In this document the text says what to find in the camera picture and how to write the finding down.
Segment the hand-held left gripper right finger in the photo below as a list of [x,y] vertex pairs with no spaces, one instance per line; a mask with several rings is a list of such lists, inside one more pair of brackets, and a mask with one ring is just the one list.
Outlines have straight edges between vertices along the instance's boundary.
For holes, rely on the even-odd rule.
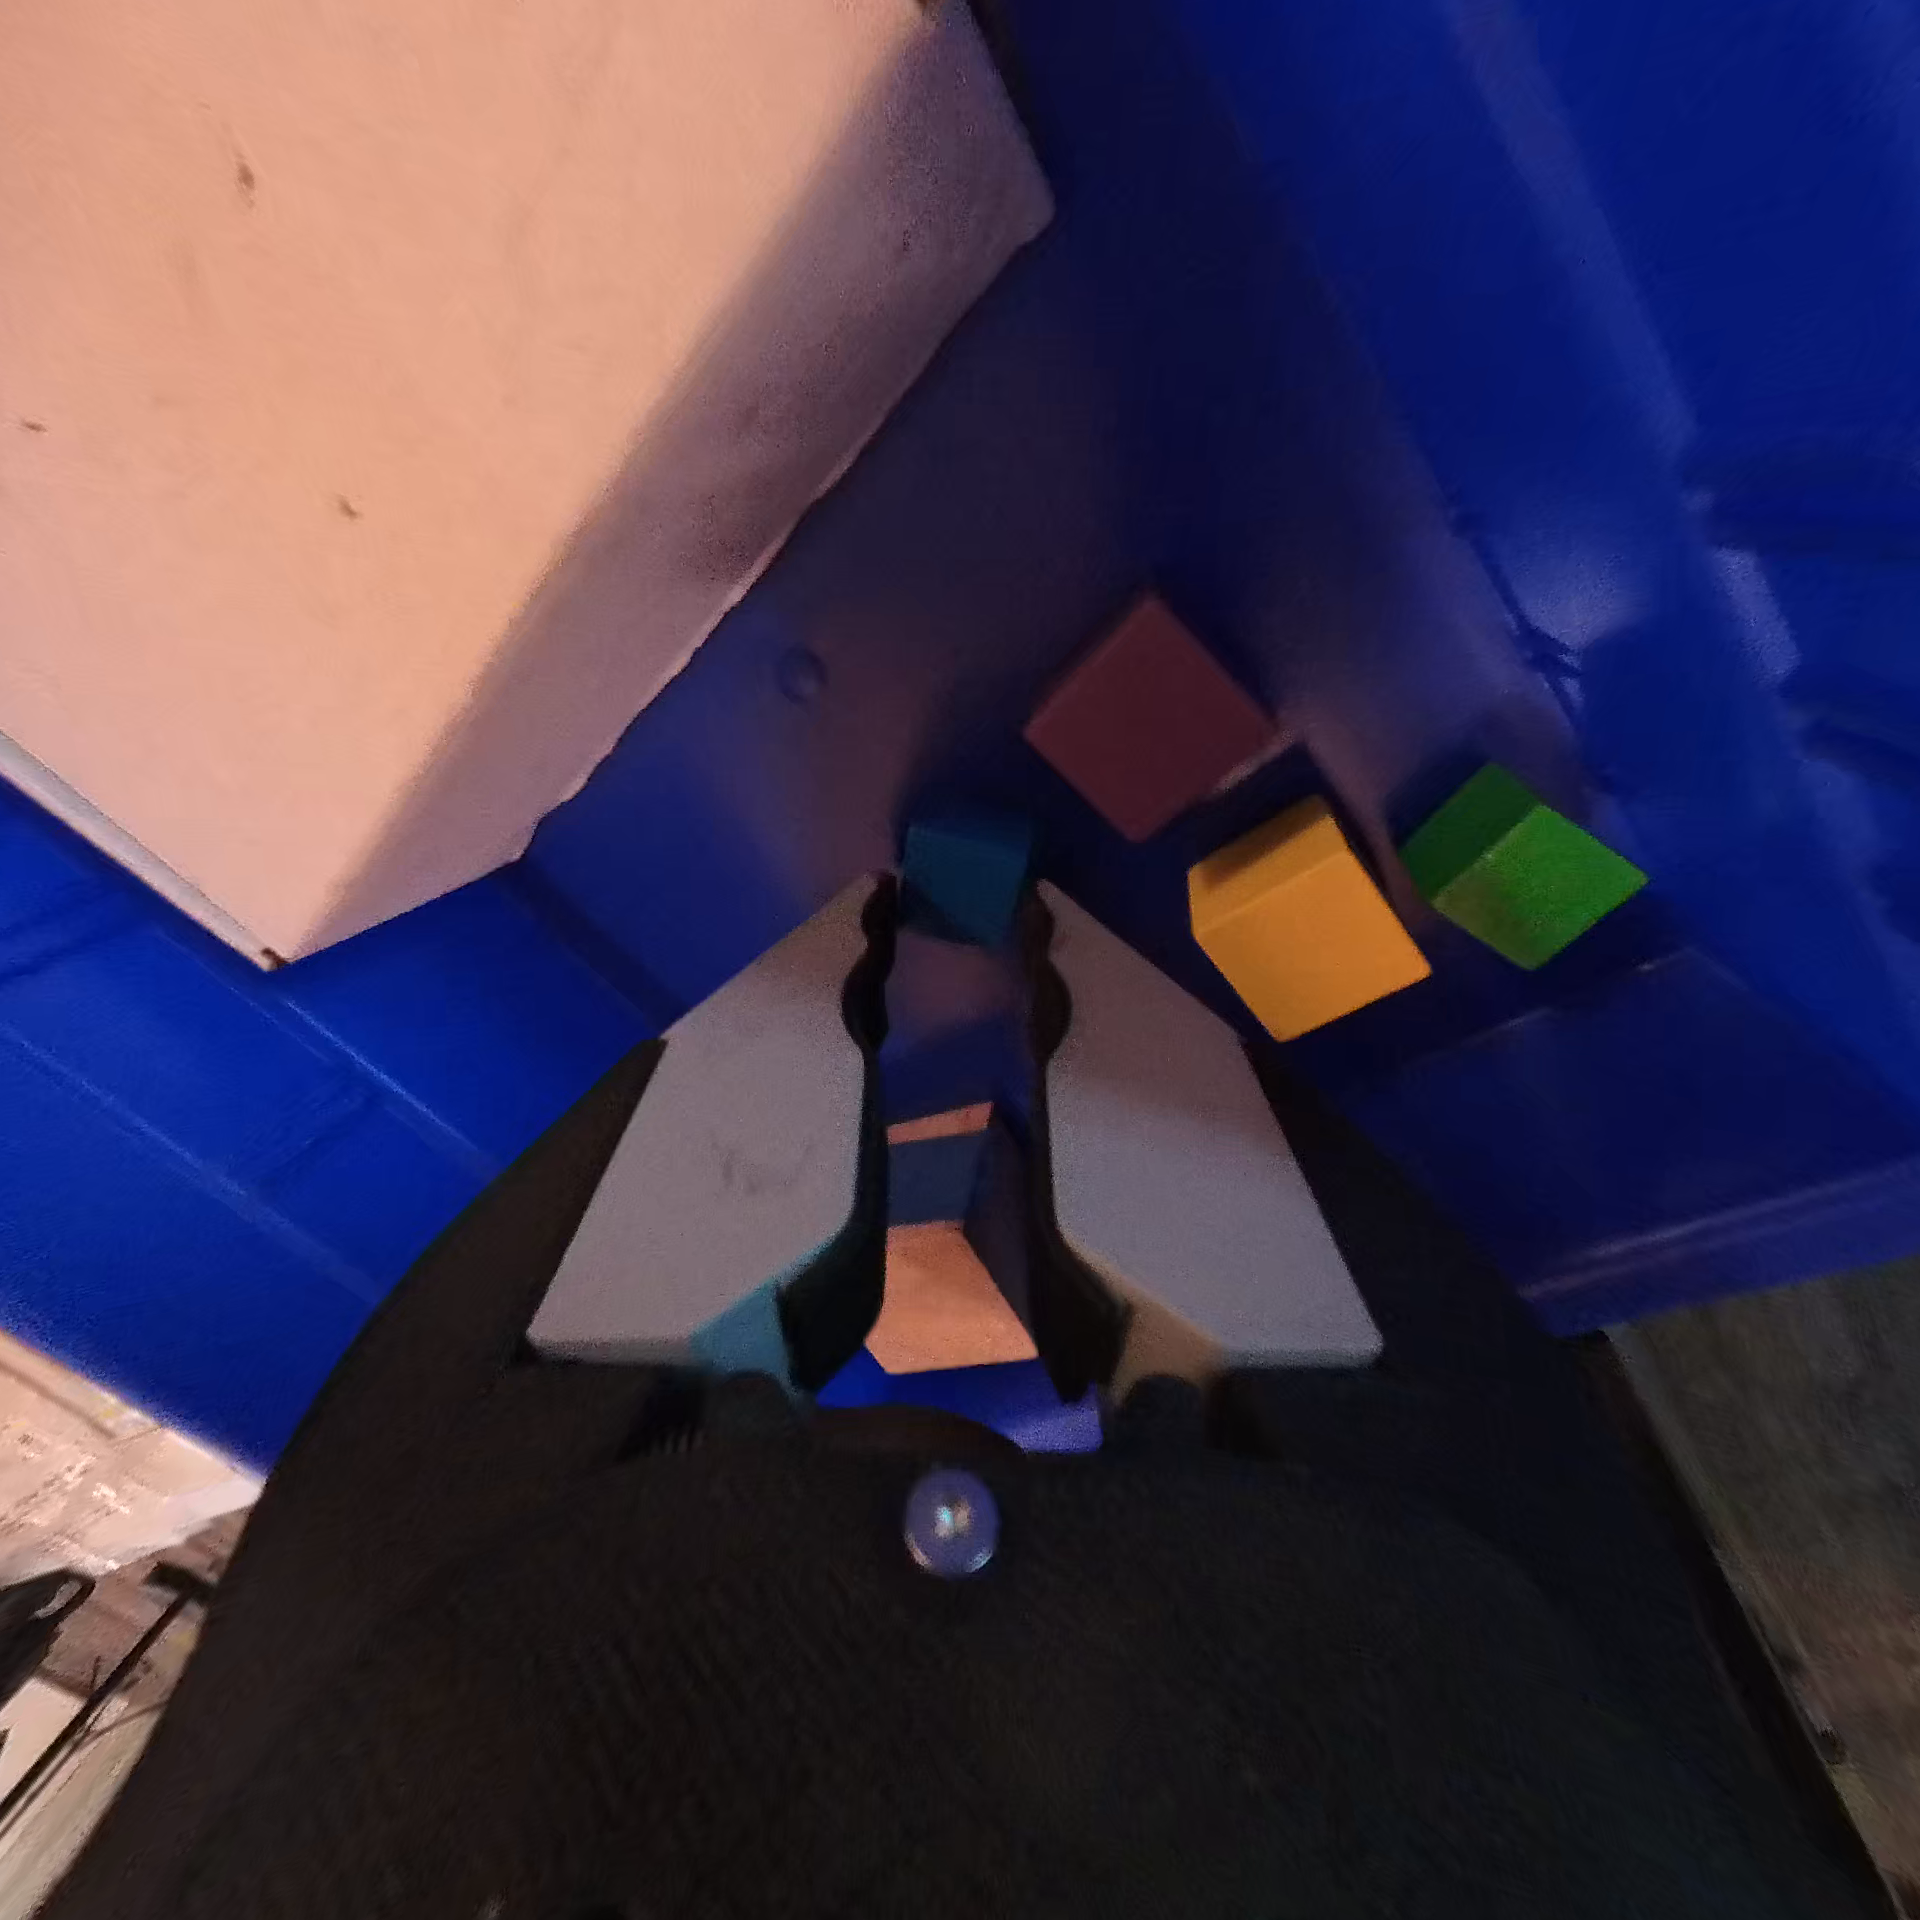
[[1371,1366],[1380,1328],[1237,1033],[1052,881],[1024,936],[1044,1356],[1107,1399]]

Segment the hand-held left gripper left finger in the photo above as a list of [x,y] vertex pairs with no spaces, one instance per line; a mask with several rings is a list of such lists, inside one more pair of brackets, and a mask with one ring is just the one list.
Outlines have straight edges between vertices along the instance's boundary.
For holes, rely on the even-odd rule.
[[864,1341],[896,896],[890,873],[853,877],[664,1033],[529,1322],[540,1356],[811,1393]]

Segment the dark blue cube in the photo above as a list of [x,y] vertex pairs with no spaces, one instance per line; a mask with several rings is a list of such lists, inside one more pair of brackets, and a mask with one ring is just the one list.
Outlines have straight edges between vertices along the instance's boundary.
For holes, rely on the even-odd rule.
[[989,1154],[995,1104],[895,1120],[884,1130],[887,1227],[963,1223]]

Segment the natural wood cube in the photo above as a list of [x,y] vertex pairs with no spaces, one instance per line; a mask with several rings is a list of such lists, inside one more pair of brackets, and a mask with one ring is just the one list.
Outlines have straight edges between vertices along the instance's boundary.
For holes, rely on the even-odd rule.
[[896,1376],[1037,1356],[1035,1340],[955,1219],[890,1226],[884,1298],[864,1349]]

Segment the yellow cube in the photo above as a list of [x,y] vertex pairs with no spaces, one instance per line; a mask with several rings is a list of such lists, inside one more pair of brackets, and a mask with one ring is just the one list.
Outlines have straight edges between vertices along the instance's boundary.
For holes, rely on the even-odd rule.
[[1188,925],[1279,1044],[1428,978],[1422,949],[1319,796],[1189,865]]

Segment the teal cube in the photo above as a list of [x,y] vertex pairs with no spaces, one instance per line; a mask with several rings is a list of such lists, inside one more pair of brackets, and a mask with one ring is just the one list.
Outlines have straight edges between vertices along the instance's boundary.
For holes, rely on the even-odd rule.
[[949,942],[1006,945],[1031,857],[1031,823],[1003,810],[936,810],[909,819],[900,857],[903,922]]

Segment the green cube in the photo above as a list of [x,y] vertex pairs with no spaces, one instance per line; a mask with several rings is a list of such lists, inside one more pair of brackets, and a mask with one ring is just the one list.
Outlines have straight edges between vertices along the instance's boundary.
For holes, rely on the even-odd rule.
[[1646,890],[1643,869],[1479,765],[1402,842],[1421,899],[1521,971],[1538,971]]

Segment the red cube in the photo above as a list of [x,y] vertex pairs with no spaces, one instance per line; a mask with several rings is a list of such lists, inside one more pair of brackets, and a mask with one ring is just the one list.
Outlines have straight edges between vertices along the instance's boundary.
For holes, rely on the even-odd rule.
[[1021,739],[1138,845],[1276,743],[1276,721],[1157,594],[1136,597],[1052,679]]

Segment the white cardboard mailer box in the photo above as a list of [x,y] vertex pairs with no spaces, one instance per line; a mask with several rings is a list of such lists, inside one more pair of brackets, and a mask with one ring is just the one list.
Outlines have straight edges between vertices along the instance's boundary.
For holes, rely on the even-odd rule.
[[506,865],[1050,216],[971,3],[4,3],[1,774],[263,964]]

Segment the blue plastic bin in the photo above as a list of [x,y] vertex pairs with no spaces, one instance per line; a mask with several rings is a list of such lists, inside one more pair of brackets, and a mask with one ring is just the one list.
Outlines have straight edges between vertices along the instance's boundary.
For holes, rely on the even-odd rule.
[[[252,963],[1,778],[1,1326],[267,1465],[403,1269],[909,819],[1052,881],[1553,1332],[1916,1250],[1916,4],[972,3],[1052,191],[526,848]],[[1134,845],[1021,739],[1157,594],[1276,721]],[[1479,765],[1646,890],[1538,971]],[[1319,796],[1428,978],[1269,1039],[1188,867]]]

